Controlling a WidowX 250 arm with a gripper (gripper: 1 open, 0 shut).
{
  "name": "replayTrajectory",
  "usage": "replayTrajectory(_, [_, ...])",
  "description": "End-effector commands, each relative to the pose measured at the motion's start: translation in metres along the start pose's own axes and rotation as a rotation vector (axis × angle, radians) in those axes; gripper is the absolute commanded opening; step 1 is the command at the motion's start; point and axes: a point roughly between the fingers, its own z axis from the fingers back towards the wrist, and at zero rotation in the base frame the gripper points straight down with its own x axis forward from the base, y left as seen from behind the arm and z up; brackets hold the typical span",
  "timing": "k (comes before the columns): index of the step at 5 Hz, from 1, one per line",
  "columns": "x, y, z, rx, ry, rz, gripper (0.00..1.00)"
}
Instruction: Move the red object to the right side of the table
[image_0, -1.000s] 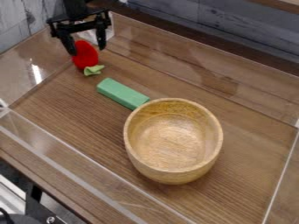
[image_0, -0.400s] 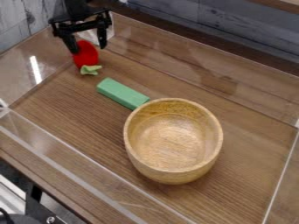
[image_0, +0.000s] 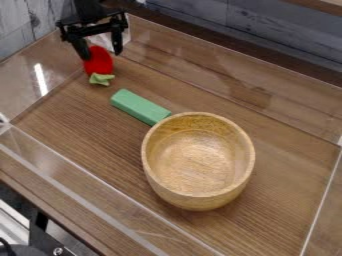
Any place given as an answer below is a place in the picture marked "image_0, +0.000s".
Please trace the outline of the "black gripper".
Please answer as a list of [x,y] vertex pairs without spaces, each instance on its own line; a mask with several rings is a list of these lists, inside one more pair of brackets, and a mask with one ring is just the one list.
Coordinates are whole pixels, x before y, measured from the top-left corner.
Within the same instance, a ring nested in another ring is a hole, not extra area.
[[56,22],[62,40],[72,42],[74,49],[83,60],[91,59],[91,52],[86,37],[103,33],[111,34],[115,55],[123,51],[123,32],[129,28],[129,21],[123,9],[110,10],[101,19],[82,21],[77,15],[62,18]]

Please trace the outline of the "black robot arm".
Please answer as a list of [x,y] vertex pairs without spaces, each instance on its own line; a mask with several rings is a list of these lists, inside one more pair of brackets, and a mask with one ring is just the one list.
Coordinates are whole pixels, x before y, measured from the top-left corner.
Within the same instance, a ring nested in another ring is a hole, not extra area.
[[79,57],[90,60],[91,50],[86,41],[89,36],[111,34],[115,55],[123,51],[123,32],[129,29],[126,10],[102,5],[102,0],[71,0],[75,11],[56,21],[60,37],[67,41]]

